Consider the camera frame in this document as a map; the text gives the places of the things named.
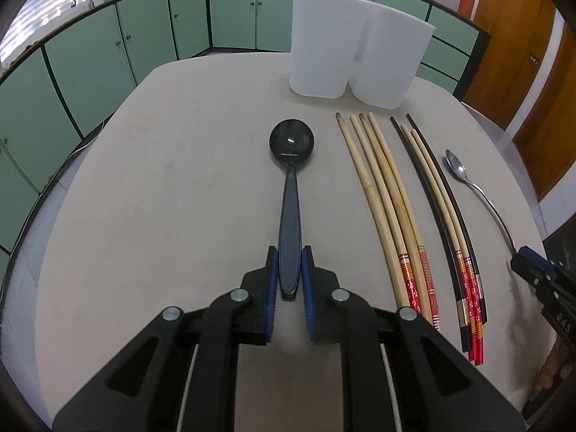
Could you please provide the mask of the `person's right hand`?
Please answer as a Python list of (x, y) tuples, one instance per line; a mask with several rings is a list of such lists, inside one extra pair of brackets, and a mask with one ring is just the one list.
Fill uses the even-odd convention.
[(553, 386), (556, 377), (566, 380), (570, 376), (573, 370), (573, 364), (569, 363), (570, 356), (570, 348), (558, 337), (544, 365), (535, 377), (532, 396), (530, 397), (531, 401), (535, 400), (542, 391), (549, 390)]

